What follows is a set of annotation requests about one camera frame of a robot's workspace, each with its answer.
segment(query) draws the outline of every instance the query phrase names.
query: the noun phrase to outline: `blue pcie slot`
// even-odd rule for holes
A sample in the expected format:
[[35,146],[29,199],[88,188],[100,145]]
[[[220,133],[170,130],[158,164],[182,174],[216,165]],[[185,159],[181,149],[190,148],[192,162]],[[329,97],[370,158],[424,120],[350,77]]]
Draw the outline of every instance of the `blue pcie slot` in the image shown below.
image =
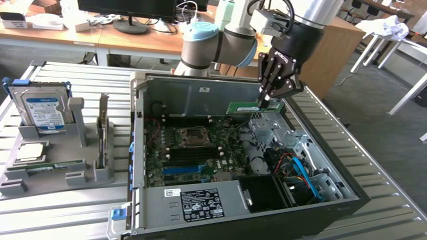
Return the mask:
[[162,168],[162,174],[192,174],[198,173],[198,166]]

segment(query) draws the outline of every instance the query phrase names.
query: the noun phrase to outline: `metal grating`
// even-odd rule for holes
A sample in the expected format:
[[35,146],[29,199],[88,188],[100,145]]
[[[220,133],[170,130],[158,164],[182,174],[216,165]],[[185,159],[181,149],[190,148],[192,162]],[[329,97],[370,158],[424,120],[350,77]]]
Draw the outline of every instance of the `metal grating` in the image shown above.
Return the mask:
[[[49,193],[11,200],[0,200],[0,239],[104,240],[108,210],[126,199],[128,141],[130,130],[129,84],[136,69],[98,67],[48,62],[42,68],[29,67],[22,79],[70,81],[74,97],[84,98],[84,121],[94,122],[100,93],[108,93],[108,116],[114,123],[116,181],[94,189]],[[370,202],[348,218],[336,221],[309,239],[425,239],[427,218],[372,156],[340,125],[334,116],[309,90],[293,97],[322,138],[364,188]],[[296,129],[301,126],[288,112]],[[0,106],[0,173],[17,135],[21,120],[6,99]]]

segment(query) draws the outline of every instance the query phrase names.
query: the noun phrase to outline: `green ram module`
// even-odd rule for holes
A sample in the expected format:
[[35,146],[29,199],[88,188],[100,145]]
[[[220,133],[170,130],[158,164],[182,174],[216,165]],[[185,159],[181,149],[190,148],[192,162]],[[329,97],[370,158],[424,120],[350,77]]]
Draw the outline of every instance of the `green ram module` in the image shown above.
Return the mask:
[[284,107],[282,102],[270,102],[266,108],[258,108],[257,102],[230,102],[225,114],[277,113]]

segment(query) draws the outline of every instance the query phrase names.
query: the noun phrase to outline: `light blue robot joint cap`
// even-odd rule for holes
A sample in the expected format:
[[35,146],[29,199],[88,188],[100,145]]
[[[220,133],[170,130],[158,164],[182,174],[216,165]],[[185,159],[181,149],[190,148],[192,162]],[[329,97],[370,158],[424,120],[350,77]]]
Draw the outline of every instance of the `light blue robot joint cap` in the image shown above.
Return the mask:
[[216,36],[220,30],[218,27],[206,21],[190,23],[190,30],[184,33],[182,39],[185,42],[200,42]]

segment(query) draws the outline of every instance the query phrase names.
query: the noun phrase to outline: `power supply label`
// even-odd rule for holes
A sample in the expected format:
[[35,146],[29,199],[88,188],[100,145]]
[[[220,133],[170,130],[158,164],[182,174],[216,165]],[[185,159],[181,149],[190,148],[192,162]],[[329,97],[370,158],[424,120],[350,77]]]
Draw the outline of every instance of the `power supply label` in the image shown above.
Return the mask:
[[26,105],[33,124],[44,130],[56,130],[64,127],[62,112],[57,110],[60,101],[54,97],[26,98]]
[[181,191],[180,203],[185,222],[224,217],[224,209],[216,188]]

